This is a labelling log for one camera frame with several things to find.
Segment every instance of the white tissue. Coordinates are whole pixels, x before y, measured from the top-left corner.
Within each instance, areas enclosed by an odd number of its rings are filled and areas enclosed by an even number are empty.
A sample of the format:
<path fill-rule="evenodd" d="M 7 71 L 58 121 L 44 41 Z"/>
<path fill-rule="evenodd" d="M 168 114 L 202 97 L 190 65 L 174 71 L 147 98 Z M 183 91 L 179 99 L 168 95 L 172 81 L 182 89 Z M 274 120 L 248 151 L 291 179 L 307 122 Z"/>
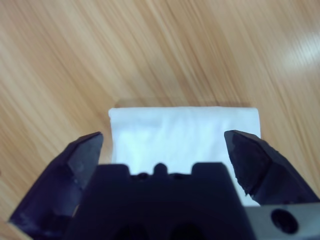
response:
<path fill-rule="evenodd" d="M 130 107 L 109 110 L 112 163 L 129 166 L 132 175 L 153 173 L 163 163 L 169 173 L 190 174 L 199 162 L 227 167 L 244 206 L 259 204 L 245 195 L 230 162 L 225 131 L 260 134 L 259 113 L 249 107 Z"/>

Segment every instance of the mounting hole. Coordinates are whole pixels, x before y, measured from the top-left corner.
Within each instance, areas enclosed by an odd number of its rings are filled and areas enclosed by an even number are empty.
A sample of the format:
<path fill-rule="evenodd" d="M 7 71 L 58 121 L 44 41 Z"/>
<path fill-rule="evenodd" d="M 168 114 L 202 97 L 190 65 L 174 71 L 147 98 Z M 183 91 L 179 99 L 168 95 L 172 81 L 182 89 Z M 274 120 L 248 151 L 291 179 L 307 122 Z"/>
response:
<path fill-rule="evenodd" d="M 283 209 L 275 209 L 271 213 L 273 224 L 286 234 L 295 234 L 299 225 L 295 217 Z"/>

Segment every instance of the wood grain surface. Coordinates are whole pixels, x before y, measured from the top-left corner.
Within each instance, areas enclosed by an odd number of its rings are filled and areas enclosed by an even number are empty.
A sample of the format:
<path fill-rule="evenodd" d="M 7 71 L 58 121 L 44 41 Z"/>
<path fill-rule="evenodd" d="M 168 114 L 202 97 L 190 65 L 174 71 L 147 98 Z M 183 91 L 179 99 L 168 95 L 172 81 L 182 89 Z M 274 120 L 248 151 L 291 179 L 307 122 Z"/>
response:
<path fill-rule="evenodd" d="M 47 164 L 108 109 L 259 110 L 320 194 L 320 1 L 0 0 L 0 239 Z"/>

